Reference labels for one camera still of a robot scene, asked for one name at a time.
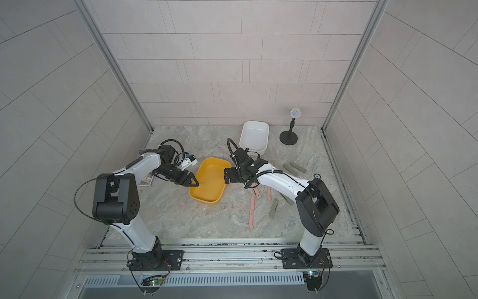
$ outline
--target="yellow tray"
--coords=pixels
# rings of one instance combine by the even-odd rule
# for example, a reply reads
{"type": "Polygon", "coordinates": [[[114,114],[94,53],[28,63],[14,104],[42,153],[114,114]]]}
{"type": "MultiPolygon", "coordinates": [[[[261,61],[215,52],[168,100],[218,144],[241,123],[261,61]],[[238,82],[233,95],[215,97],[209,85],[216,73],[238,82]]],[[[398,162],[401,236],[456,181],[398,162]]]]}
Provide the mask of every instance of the yellow tray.
{"type": "Polygon", "coordinates": [[[226,187],[224,169],[231,167],[231,163],[218,158],[206,158],[196,172],[198,187],[189,187],[189,196],[199,202],[215,205],[221,200],[226,187]]]}

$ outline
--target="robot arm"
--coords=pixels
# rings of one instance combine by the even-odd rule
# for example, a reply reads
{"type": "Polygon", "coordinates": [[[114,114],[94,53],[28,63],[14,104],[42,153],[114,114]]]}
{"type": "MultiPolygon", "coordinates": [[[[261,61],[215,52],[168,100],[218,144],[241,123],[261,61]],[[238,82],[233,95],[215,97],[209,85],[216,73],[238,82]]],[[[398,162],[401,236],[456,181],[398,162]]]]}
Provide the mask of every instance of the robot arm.
{"type": "Polygon", "coordinates": [[[228,148],[236,168],[225,170],[225,181],[241,182],[245,188],[251,188],[253,183],[269,186],[283,195],[291,198],[297,204],[304,235],[299,244],[299,259],[305,266],[310,266],[317,256],[327,227],[335,220],[339,208],[319,175],[312,181],[292,177],[276,169],[260,156],[253,160],[248,149],[238,148],[228,139],[228,148]]]}

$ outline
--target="white plastic bin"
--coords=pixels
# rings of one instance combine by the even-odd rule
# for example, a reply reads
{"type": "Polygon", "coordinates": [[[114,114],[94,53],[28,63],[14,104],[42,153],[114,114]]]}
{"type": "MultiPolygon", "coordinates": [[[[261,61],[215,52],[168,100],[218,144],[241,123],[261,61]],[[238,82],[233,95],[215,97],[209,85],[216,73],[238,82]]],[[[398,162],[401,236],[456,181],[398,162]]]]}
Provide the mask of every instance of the white plastic bin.
{"type": "Polygon", "coordinates": [[[239,146],[263,155],[269,139],[269,125],[265,122],[248,121],[242,126],[239,146]]]}

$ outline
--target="marble floor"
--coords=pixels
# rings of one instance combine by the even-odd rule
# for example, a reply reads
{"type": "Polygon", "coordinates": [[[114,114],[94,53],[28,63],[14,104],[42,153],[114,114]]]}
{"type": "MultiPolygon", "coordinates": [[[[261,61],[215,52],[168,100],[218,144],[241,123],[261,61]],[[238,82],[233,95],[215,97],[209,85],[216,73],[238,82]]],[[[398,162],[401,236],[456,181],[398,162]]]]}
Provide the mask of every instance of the marble floor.
{"type": "MultiPolygon", "coordinates": [[[[329,162],[326,149],[315,126],[296,126],[299,136],[295,145],[284,145],[279,134],[288,126],[271,126],[269,143],[261,157],[279,169],[282,164],[295,161],[305,167],[307,173],[299,177],[312,179],[319,173],[330,193],[340,207],[334,223],[334,237],[352,236],[351,221],[329,162]]],[[[151,136],[147,148],[157,148],[165,139],[176,139],[186,152],[194,154],[198,163],[188,167],[196,172],[207,157],[229,158],[226,139],[230,137],[239,145],[242,126],[161,126],[151,136]]],[[[141,201],[140,215],[147,228],[160,238],[273,238],[287,237],[300,239],[304,227],[300,222],[296,205],[289,205],[280,194],[272,190],[272,198],[279,199],[275,217],[269,218],[272,201],[267,200],[267,187],[259,185],[262,197],[255,200],[254,228],[249,228],[251,189],[244,189],[240,183],[226,185],[221,201],[210,206],[195,201],[188,195],[188,188],[155,178],[151,187],[138,187],[141,201]]],[[[109,232],[107,238],[120,238],[109,232]]]]}

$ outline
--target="tiled wall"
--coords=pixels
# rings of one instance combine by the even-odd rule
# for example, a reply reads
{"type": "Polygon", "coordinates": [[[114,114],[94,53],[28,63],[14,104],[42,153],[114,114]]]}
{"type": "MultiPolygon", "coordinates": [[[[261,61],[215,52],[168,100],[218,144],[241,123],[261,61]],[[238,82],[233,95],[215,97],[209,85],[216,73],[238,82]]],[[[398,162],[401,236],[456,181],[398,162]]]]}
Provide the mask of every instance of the tiled wall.
{"type": "Polygon", "coordinates": [[[156,125],[322,125],[375,5],[85,2],[156,125]]]}
{"type": "Polygon", "coordinates": [[[326,132],[402,298],[478,298],[477,20],[391,0],[326,132]]]}
{"type": "MultiPolygon", "coordinates": [[[[74,191],[147,136],[69,0],[0,1],[1,298],[61,293],[105,231],[73,208],[74,191]]],[[[86,213],[93,187],[77,196],[86,213]]]]}

